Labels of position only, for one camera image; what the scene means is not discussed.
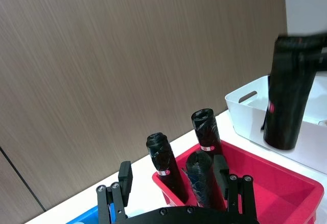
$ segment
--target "white table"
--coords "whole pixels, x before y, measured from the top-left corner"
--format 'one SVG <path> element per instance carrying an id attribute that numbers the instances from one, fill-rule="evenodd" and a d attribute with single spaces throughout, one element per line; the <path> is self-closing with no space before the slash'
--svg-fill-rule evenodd
<path id="1" fill-rule="evenodd" d="M 293 160 L 290 160 L 275 152 L 269 151 L 251 141 L 237 135 L 233 129 L 230 115 L 228 111 L 216 117 L 220 138 L 248 152 L 256 154 L 271 162 L 288 168 L 294 172 L 300 173 L 309 178 L 320 182 L 327 189 L 327 175 L 316 170 L 303 166 Z M 186 151 L 197 143 L 194 131 L 190 131 L 185 135 L 171 142 L 175 157 Z M 153 183 L 152 175 L 155 172 L 150 156 L 136 161 L 132 164 L 133 184 L 130 193 L 128 207 L 125 208 L 128 216 L 135 216 L 144 212 L 148 212 L 160 207 L 166 206 L 161 190 Z M 53 207 L 45 213 L 35 217 L 28 224 L 48 224 L 48 223 L 66 223 L 85 211 L 97 205 L 96 187 L 99 185 L 109 186 L 118 180 L 118 173 L 115 173 L 106 179 L 94 184 L 84 191 L 76 194 L 70 199 Z M 327 223 L 327 194 L 324 195 L 321 204 L 317 210 L 316 224 Z"/>

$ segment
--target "black bolt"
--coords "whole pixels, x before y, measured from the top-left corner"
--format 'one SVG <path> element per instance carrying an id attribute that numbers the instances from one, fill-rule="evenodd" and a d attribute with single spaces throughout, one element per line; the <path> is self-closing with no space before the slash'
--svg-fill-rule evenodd
<path id="1" fill-rule="evenodd" d="M 192 214 L 194 212 L 194 207 L 189 206 L 186 211 L 188 212 L 188 214 Z"/>
<path id="2" fill-rule="evenodd" d="M 167 215 L 168 214 L 168 210 L 167 210 L 167 208 L 161 208 L 159 210 L 159 213 L 160 213 L 160 215 Z"/>

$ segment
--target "screw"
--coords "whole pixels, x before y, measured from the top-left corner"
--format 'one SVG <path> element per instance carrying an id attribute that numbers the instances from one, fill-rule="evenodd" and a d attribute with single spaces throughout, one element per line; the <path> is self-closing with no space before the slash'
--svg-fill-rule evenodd
<path id="1" fill-rule="evenodd" d="M 168 210 L 167 210 L 167 208 L 161 208 L 161 209 L 159 210 L 159 213 L 160 213 L 160 215 L 167 215 Z"/>
<path id="2" fill-rule="evenodd" d="M 250 181 L 252 181 L 252 178 L 251 177 L 245 177 L 244 180 L 247 181 L 247 182 L 250 182 Z"/>
<path id="3" fill-rule="evenodd" d="M 119 187 L 119 184 L 118 183 L 114 183 L 112 188 L 118 188 Z"/>
<path id="4" fill-rule="evenodd" d="M 102 192 L 104 189 L 106 189 L 104 186 L 100 186 L 100 187 L 98 187 L 98 191 L 99 191 L 99 192 Z"/>
<path id="5" fill-rule="evenodd" d="M 194 212 L 194 207 L 189 206 L 186 211 L 188 212 L 188 214 L 192 214 Z"/>

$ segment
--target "black bottle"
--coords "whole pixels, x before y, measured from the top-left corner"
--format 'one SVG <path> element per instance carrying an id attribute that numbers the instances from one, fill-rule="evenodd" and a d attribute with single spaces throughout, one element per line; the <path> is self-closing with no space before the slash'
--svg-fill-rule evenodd
<path id="1" fill-rule="evenodd" d="M 186 172 L 198 206 L 225 211 L 221 190 L 215 179 L 213 161 L 204 151 L 193 152 L 186 161 Z"/>
<path id="2" fill-rule="evenodd" d="M 147 148 L 154 167 L 158 171 L 160 180 L 169 187 L 183 203 L 186 203 L 189 196 L 184 187 L 167 136 L 161 132 L 150 135 L 147 138 Z"/>
<path id="3" fill-rule="evenodd" d="M 214 111 L 210 108 L 201 109 L 191 116 L 201 150 L 212 159 L 216 154 L 223 154 Z"/>

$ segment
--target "red plastic tray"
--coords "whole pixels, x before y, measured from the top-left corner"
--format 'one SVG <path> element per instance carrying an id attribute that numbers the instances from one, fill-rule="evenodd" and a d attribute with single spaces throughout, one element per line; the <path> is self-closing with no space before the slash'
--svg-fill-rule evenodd
<path id="1" fill-rule="evenodd" d="M 256 212 L 260 224 L 315 222 L 316 209 L 323 196 L 323 186 L 320 183 L 227 142 L 222 141 L 222 148 L 230 173 L 239 177 L 253 176 Z M 176 158 L 180 171 L 181 168 L 185 168 L 188 156 L 199 149 L 200 146 L 196 145 Z M 196 199 L 189 181 L 182 171 L 181 175 L 190 196 L 186 203 L 178 199 L 160 181 L 158 173 L 153 174 L 152 179 L 161 188 L 167 204 L 195 206 Z"/>

